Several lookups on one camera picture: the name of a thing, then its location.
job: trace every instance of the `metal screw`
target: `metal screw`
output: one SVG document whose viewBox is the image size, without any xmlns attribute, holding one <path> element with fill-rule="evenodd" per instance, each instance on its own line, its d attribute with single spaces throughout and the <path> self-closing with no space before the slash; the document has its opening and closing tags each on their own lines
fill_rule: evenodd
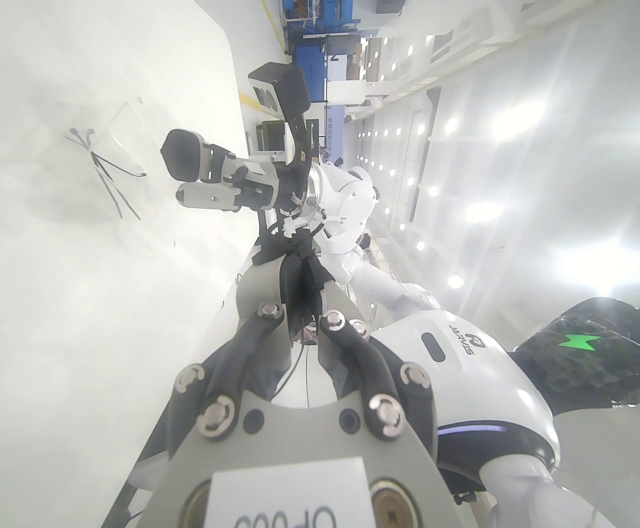
<svg viewBox="0 0 640 528">
<path fill-rule="evenodd" d="M 431 380 L 429 374 L 417 363 L 405 363 L 400 367 L 400 379 L 405 385 L 422 385 L 429 388 Z"/>
<path fill-rule="evenodd" d="M 376 526 L 380 528 L 418 528 L 418 514 L 409 495 L 395 482 L 380 480 L 371 488 Z"/>
<path fill-rule="evenodd" d="M 404 409 L 398 401 L 388 394 L 376 394 L 369 400 L 369 408 L 376 411 L 382 424 L 382 434 L 387 438 L 395 438 L 404 429 Z"/>
<path fill-rule="evenodd" d="M 194 363 L 183 368 L 175 379 L 173 386 L 180 394 L 187 392 L 189 386 L 196 380 L 204 380 L 204 369 L 201 365 Z"/>
<path fill-rule="evenodd" d="M 325 312 L 324 317 L 326 318 L 326 324 L 329 326 L 329 330 L 332 332 L 337 332 L 338 330 L 342 330 L 344 328 L 344 323 L 346 319 L 342 312 L 338 310 L 329 310 Z"/>
<path fill-rule="evenodd" d="M 367 330 L 367 325 L 364 324 L 363 321 L 359 319 L 352 319 L 349 321 L 349 323 L 355 329 L 355 331 L 358 332 L 361 338 L 366 339 L 369 337 L 369 331 Z"/>
<path fill-rule="evenodd" d="M 266 303 L 259 310 L 258 315 L 259 316 L 266 316 L 266 317 L 278 317 L 279 313 L 280 313 L 280 307 L 277 304 L 275 304 L 275 303 Z"/>
<path fill-rule="evenodd" d="M 234 401 L 221 394 L 215 403 L 209 405 L 196 419 L 196 427 L 202 436 L 216 438 L 222 435 L 234 420 L 236 406 Z"/>
</svg>

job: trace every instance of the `ceiling light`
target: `ceiling light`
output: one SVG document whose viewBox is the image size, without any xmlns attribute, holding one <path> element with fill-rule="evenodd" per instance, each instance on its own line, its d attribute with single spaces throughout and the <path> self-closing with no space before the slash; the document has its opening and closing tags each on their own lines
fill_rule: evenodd
<svg viewBox="0 0 640 528">
<path fill-rule="evenodd" d="M 500 204 L 479 202 L 467 209 L 467 219 L 471 223 L 489 222 L 498 218 L 504 210 Z"/>
<path fill-rule="evenodd" d="M 535 126 L 545 110 L 540 101 L 527 101 L 514 106 L 493 120 L 493 133 L 499 141 L 509 139 Z"/>
<path fill-rule="evenodd" d="M 462 280 L 462 277 L 460 277 L 459 275 L 451 275 L 447 282 L 449 283 L 449 287 L 453 288 L 454 290 L 462 287 L 462 285 L 465 283 L 465 281 Z"/>
<path fill-rule="evenodd" d="M 447 124 L 444 125 L 444 133 L 450 134 L 458 130 L 458 120 L 456 118 L 450 119 L 447 121 Z"/>
<path fill-rule="evenodd" d="M 640 279 L 640 253 L 622 248 L 614 239 L 564 252 L 559 270 L 572 282 L 592 287 L 600 296 L 610 296 L 616 286 Z"/>
</svg>

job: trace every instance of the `white ceiling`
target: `white ceiling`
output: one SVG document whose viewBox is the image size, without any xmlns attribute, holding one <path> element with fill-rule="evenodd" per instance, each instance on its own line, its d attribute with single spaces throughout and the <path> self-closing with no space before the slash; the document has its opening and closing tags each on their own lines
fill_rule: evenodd
<svg viewBox="0 0 640 528">
<path fill-rule="evenodd" d="M 640 3 L 612 1 L 446 79 L 435 109 L 422 89 L 347 125 L 346 164 L 368 159 L 381 193 L 369 226 L 390 265 L 506 349 L 602 288 L 578 279 L 587 260 L 611 250 L 591 252 L 569 273 L 560 267 L 564 254 L 612 239 L 640 252 L 639 20 Z M 529 111 L 515 124 L 523 130 L 498 138 L 496 118 L 522 103 Z M 452 119 L 458 128 L 446 133 Z M 418 135 L 420 125 L 426 130 Z M 432 186 L 437 196 L 429 195 Z M 484 201 L 504 212 L 469 222 L 468 208 Z M 634 305 L 640 305 L 638 262 L 629 282 L 611 291 Z M 451 289 L 451 275 L 464 285 Z M 556 420 L 564 453 L 557 480 L 618 528 L 640 525 L 639 418 L 629 408 Z"/>
</svg>

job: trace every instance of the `cable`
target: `cable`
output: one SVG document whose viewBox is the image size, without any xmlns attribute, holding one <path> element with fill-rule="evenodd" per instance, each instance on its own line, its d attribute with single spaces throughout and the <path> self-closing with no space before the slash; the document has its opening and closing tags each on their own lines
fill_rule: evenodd
<svg viewBox="0 0 640 528">
<path fill-rule="evenodd" d="M 307 348 L 307 356 L 308 356 L 308 347 L 306 346 L 302 346 L 302 348 L 300 349 L 300 354 L 298 355 L 298 359 L 296 359 L 296 363 L 293 365 L 293 368 L 291 369 L 291 372 L 289 373 L 289 375 L 286 377 L 286 379 L 284 380 L 284 383 L 282 383 L 282 385 L 280 385 L 280 388 L 278 390 L 276 390 L 276 393 L 273 395 L 273 397 L 271 398 L 273 400 L 273 398 L 275 398 L 279 393 L 281 393 L 282 389 L 284 388 L 284 386 L 287 384 L 287 382 L 291 379 L 291 376 L 293 376 L 293 373 L 296 371 L 296 367 L 298 366 L 298 363 L 300 363 L 300 358 L 302 357 L 302 354 L 305 351 L 305 348 Z"/>
<path fill-rule="evenodd" d="M 132 515 L 131 517 L 129 517 L 129 521 L 127 522 L 126 526 L 128 526 L 128 525 L 129 525 L 129 523 L 130 523 L 131 521 L 133 521 L 136 517 L 139 517 L 140 515 L 142 515 L 142 512 L 144 512 L 144 510 L 143 510 L 143 509 L 142 509 L 142 510 L 140 510 L 140 511 L 139 511 L 138 513 L 136 513 L 135 515 Z"/>
<path fill-rule="evenodd" d="M 307 357 L 305 359 L 305 385 L 307 386 L 307 407 L 309 405 L 309 347 L 307 347 Z"/>
</svg>

